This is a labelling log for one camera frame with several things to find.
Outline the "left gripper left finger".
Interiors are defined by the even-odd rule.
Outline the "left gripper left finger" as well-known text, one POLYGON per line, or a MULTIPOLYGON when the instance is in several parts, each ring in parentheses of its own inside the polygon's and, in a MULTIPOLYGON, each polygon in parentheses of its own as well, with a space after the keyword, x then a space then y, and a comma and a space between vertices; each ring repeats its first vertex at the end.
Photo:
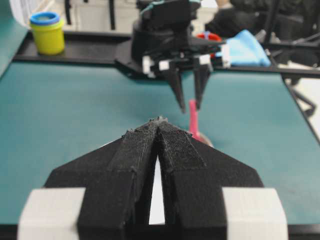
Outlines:
POLYGON ((33 189, 19 240, 123 240, 129 221, 147 223, 160 119, 55 168, 33 189))

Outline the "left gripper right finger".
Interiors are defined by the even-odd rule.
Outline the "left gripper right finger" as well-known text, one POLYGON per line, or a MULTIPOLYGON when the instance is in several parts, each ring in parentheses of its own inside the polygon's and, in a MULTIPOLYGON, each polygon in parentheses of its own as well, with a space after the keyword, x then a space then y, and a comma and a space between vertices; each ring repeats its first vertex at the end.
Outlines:
POLYGON ((257 171, 159 118, 166 220, 183 240, 286 240, 287 218, 257 171))

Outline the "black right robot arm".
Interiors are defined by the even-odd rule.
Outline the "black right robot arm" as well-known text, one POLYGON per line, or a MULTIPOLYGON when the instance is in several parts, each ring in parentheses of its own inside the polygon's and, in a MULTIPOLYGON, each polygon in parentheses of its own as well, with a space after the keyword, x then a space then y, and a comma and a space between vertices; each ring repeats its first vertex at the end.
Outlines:
POLYGON ((148 78, 164 79, 182 112, 186 110, 182 71, 193 71, 199 110, 213 72, 212 55, 221 53, 218 63, 230 66, 230 49, 225 41, 192 35, 191 22, 200 6, 199 0, 150 1, 133 23, 130 40, 119 44, 115 52, 117 63, 148 78))

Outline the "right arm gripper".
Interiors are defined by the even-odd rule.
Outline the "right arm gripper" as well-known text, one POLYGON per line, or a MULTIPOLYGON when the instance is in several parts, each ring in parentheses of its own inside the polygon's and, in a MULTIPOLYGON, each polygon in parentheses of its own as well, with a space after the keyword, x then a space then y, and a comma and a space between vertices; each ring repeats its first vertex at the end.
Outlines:
POLYGON ((196 109, 200 110, 204 91, 213 70, 212 54, 222 51, 226 41, 187 37, 185 40, 169 38, 142 55, 142 72, 153 78, 167 71, 167 81, 182 111, 186 105, 179 69, 193 69, 196 109))

